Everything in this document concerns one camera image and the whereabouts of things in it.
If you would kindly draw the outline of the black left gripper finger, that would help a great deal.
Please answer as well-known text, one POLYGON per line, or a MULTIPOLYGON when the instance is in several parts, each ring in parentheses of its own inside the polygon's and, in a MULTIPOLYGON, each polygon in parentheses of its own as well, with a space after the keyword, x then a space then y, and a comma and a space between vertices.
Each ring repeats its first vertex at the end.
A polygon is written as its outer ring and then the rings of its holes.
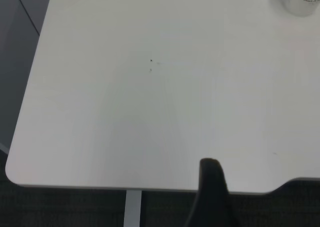
POLYGON ((231 195, 221 164, 203 158, 199 163, 198 191, 186 227, 237 227, 231 195))

